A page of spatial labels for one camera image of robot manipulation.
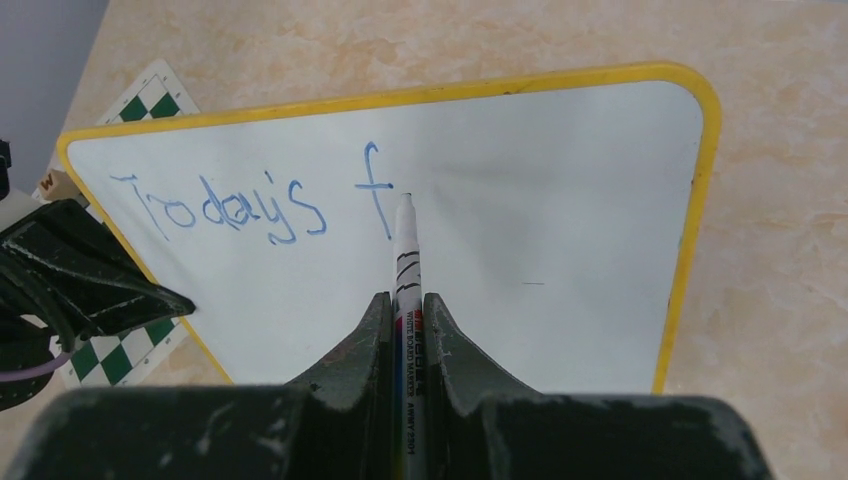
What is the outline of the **yellow framed whiteboard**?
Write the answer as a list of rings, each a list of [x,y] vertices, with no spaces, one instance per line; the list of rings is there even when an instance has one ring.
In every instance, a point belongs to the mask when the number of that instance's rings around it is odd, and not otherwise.
[[[546,392],[660,391],[721,106],[650,62],[63,134],[65,170],[236,384],[313,365],[395,280],[417,211],[423,287]]]

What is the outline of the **blue capped marker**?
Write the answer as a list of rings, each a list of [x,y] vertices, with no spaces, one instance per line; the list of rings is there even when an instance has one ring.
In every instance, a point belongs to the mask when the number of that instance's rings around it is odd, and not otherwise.
[[[395,221],[395,401],[399,479],[426,479],[426,355],[421,256],[412,195],[401,196]]]

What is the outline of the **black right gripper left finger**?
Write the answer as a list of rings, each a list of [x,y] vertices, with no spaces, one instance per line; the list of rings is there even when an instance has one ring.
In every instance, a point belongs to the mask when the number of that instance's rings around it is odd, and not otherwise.
[[[357,326],[289,384],[302,395],[290,479],[388,479],[392,464],[390,295],[373,296]]]

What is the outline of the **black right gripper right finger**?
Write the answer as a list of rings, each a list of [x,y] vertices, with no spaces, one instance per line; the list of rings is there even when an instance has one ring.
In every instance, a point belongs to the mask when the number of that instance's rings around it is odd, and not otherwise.
[[[445,300],[423,301],[431,381],[428,465],[436,479],[509,479],[511,453],[496,407],[539,394],[510,374],[458,326]]]

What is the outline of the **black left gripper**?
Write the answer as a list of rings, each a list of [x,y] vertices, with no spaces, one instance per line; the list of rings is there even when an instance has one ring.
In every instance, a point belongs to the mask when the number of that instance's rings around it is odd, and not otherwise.
[[[1,339],[33,315],[65,351],[192,314],[187,297],[150,281],[112,232],[75,200],[42,204],[1,231]]]

